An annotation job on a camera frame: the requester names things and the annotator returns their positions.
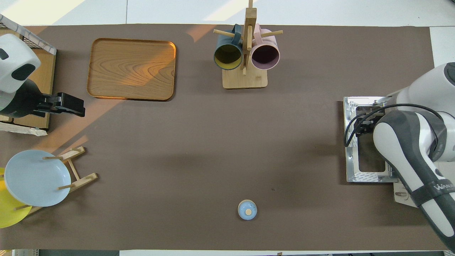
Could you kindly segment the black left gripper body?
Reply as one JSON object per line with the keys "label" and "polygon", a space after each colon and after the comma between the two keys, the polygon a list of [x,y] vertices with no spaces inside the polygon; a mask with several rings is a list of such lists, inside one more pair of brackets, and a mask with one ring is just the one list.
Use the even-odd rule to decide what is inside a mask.
{"label": "black left gripper body", "polygon": [[59,92],[53,95],[42,94],[36,106],[36,114],[44,116],[46,112],[51,114],[69,113],[76,116],[84,116],[86,109],[84,108],[84,100],[70,94]]}

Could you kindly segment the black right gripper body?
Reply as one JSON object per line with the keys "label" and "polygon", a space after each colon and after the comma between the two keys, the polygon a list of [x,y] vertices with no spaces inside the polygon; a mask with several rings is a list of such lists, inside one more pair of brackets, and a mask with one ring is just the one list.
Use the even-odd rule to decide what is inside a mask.
{"label": "black right gripper body", "polygon": [[385,110],[381,109],[380,107],[361,107],[360,108],[360,114],[370,114],[371,112],[376,111],[373,115],[370,117],[366,118],[365,121],[362,123],[360,120],[363,118],[363,116],[359,117],[356,122],[355,126],[360,126],[359,130],[355,133],[356,136],[363,136],[368,133],[373,133],[374,127],[376,126],[377,122],[385,115]]}

